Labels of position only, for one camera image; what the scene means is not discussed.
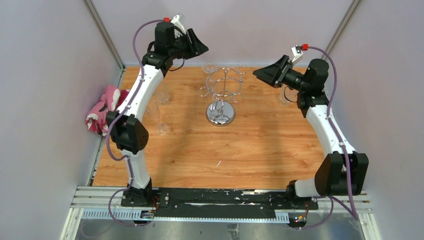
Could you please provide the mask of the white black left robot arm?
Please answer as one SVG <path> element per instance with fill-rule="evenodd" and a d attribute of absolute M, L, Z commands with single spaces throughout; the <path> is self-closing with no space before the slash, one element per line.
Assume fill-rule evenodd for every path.
<path fill-rule="evenodd" d="M 138 77 L 122 104 L 106 115 L 108 132 L 106 147 L 113 141 L 122 156 L 111 155 L 115 161 L 126 162 L 128 184 L 122 189 L 123 207 L 147 207 L 155 200 L 152 180 L 148 173 L 144 149 L 149 132 L 142 124 L 146 107 L 156 88 L 173 66 L 175 59 L 188 60 L 209 49 L 196 36 L 193 29 L 185 29 L 182 15 L 150 21 L 155 24 L 154 41 L 146 54 L 135 52 L 140 70 Z"/>

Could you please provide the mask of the patterned clear wine glass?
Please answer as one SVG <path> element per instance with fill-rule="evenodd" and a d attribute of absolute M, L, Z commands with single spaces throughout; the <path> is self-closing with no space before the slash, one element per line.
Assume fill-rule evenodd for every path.
<path fill-rule="evenodd" d="M 170 102 L 170 95 L 168 87 L 165 83 L 161 83 L 155 90 L 155 97 L 159 104 L 162 106 L 167 106 Z"/>

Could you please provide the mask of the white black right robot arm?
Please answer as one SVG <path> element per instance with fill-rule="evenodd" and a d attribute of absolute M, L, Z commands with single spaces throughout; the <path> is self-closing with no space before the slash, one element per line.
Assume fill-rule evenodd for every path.
<path fill-rule="evenodd" d="M 283 55 L 277 62 L 253 71 L 253 75 L 274 88 L 287 86 L 297 91 L 297 107 L 315 131 L 325 158 L 309 179 L 292 180 L 287 185 L 286 204 L 298 209 L 311 197 L 357 196 L 363 190 L 369 158 L 359 153 L 344 137 L 330 101 L 324 92 L 329 64 L 319 58 L 310 61 L 306 71 L 293 69 Z"/>

